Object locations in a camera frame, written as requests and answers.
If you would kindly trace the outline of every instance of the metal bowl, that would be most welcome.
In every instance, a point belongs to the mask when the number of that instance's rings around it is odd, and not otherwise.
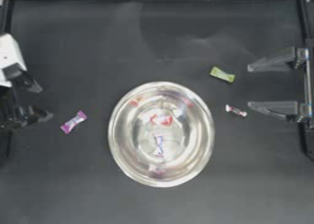
[[[112,111],[112,157],[125,175],[144,185],[169,187],[193,178],[209,160],[213,135],[205,104],[179,84],[136,87]]]

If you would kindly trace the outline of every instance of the purple candy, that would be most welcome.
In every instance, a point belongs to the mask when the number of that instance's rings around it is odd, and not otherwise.
[[[85,114],[78,111],[77,115],[74,118],[72,118],[62,126],[61,126],[61,130],[68,134],[73,128],[81,123],[84,122],[84,120],[86,119]]]

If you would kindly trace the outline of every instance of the white robot part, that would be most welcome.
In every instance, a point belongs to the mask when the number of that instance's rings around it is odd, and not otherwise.
[[[9,34],[2,34],[0,36],[0,85],[5,87],[10,87],[12,82],[6,79],[2,70],[13,64],[18,64],[26,71],[18,43]]]

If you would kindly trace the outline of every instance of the black table surface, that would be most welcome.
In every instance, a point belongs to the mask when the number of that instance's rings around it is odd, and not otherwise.
[[[10,32],[45,89],[25,96],[54,117],[13,135],[1,224],[312,222],[314,163],[298,128],[247,109],[251,100],[303,101],[302,72],[247,73],[249,62],[302,45],[292,1],[17,0]],[[208,75],[213,65],[233,84]],[[209,163],[172,188],[127,178],[106,140],[116,102],[152,81],[195,91],[216,126]],[[88,120],[65,135],[60,125],[78,110]]]

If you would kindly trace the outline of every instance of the green candy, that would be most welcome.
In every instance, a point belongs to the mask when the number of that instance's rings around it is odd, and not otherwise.
[[[233,82],[235,79],[235,75],[233,74],[228,74],[224,73],[216,66],[212,67],[211,72],[209,72],[211,76],[213,76],[215,78],[227,81],[228,83]]]

